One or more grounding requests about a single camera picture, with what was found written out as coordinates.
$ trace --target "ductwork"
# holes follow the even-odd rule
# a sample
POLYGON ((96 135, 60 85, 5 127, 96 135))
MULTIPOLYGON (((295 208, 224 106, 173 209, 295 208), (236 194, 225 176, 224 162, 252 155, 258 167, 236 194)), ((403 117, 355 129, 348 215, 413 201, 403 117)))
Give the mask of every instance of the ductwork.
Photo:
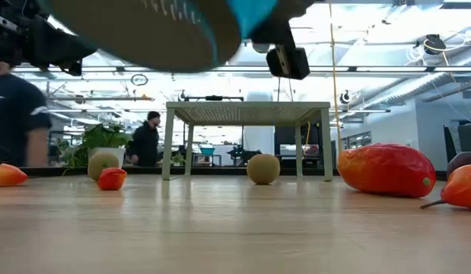
MULTIPOLYGON (((449 65, 471 66, 471 48, 451 58, 449 65)), ((448 72, 435 72, 418 79, 396 80, 387 86, 371 91, 371 94, 366 96, 367 98, 364 103, 350 105, 350 107, 363 110, 377 104, 395 104, 403 102, 404 100, 434 88, 439 88, 452 81, 452 76, 448 72)))

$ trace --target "white table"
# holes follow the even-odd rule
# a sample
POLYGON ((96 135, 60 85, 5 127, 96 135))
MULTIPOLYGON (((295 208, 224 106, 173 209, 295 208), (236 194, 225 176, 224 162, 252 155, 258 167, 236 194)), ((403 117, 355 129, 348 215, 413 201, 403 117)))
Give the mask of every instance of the white table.
MULTIPOLYGON (((301 125, 321 119, 325 181, 333 179, 329 102, 167 102, 164 159, 171 159, 174 117, 189 125, 185 175, 191 174, 195 126, 294 126, 296 174, 303 176, 301 125)), ((162 179, 170 179, 170 161, 162 161, 162 179)))

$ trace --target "red fruit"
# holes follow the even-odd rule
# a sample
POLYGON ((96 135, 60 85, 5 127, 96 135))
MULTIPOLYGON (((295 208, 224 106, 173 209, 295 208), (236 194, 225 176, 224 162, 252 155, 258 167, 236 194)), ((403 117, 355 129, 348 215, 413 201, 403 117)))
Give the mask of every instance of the red fruit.
POLYGON ((122 188, 123 182, 127 177, 127 173, 122 168, 110 167, 105 168, 98 178, 97 184, 101 190, 119 190, 122 188))
POLYGON ((0 164, 0 186, 17 186, 27 180, 22 170, 10 164, 0 164))
POLYGON ((431 162, 405 145, 375 144, 339 153, 338 171, 351 187, 365 193, 419 198, 436 182, 431 162))
POLYGON ((471 164, 459 167, 451 173, 447 184, 441 190, 441 200, 423 205, 421 208, 443 203, 471 209, 471 164))

